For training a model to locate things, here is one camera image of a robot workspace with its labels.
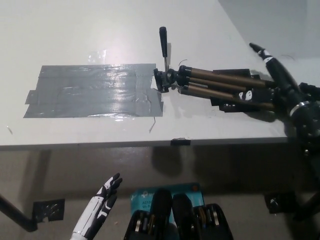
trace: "white wall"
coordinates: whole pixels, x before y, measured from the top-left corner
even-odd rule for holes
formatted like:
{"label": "white wall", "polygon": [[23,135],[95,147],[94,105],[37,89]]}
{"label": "white wall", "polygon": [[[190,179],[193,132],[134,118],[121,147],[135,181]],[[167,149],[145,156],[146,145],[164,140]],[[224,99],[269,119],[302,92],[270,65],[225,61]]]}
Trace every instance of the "white wall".
{"label": "white wall", "polygon": [[276,57],[320,57],[319,0],[219,0],[241,36]]}

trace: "white table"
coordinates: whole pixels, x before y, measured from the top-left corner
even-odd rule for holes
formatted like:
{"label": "white table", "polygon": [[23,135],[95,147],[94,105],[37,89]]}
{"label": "white table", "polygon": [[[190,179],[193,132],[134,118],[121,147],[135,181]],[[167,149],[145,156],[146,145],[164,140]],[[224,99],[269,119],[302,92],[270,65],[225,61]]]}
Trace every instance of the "white table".
{"label": "white table", "polygon": [[[266,74],[263,61],[217,0],[3,0],[0,15],[2,149],[158,146],[179,138],[191,140],[192,145],[287,139],[279,120],[265,122],[244,113],[224,113],[208,99],[177,90],[162,94],[163,117],[155,120],[23,118],[26,97],[35,89],[42,65],[86,65],[93,52],[105,51],[99,63],[156,63],[164,70],[161,26],[167,27],[170,62],[176,70],[187,59],[183,64],[194,68],[250,68]],[[306,65],[304,61],[309,60],[288,58],[285,64],[296,70],[297,65]],[[295,74],[301,76],[303,71]]]}

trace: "white robotic arm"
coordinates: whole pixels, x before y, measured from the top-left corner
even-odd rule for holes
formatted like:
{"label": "white robotic arm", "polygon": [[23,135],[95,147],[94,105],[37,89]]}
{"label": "white robotic arm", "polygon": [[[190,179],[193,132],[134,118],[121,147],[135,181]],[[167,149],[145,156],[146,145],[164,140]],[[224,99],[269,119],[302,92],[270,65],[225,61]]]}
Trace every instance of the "white robotic arm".
{"label": "white robotic arm", "polygon": [[122,182],[120,173],[111,177],[91,198],[79,218],[70,240],[92,240],[105,222],[117,200],[117,188]]}

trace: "concrete floor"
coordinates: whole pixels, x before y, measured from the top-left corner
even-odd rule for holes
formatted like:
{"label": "concrete floor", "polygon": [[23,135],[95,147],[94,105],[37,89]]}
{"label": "concrete floor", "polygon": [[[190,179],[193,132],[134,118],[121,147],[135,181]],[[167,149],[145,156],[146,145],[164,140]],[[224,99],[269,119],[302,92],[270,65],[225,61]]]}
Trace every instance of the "concrete floor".
{"label": "concrete floor", "polygon": [[199,182],[205,202],[222,207],[235,240],[316,240],[320,231],[319,216],[294,223],[269,214],[264,202],[263,193],[276,191],[296,190],[301,202],[312,195],[312,174],[294,145],[82,148],[0,152],[0,194],[28,216],[34,201],[66,199],[64,220],[33,233],[0,213],[0,240],[70,239],[91,196],[117,172],[118,200],[96,240],[123,239],[137,188],[187,182]]}

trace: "gray duct tape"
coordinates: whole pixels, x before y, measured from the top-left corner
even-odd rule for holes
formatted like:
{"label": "gray duct tape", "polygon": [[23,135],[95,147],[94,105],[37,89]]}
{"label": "gray duct tape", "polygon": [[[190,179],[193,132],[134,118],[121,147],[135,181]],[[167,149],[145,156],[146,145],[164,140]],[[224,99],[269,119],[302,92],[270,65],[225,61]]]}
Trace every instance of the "gray duct tape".
{"label": "gray duct tape", "polygon": [[155,64],[42,66],[39,78],[153,76]]}
{"label": "gray duct tape", "polygon": [[43,66],[25,118],[160,117],[155,64]]}

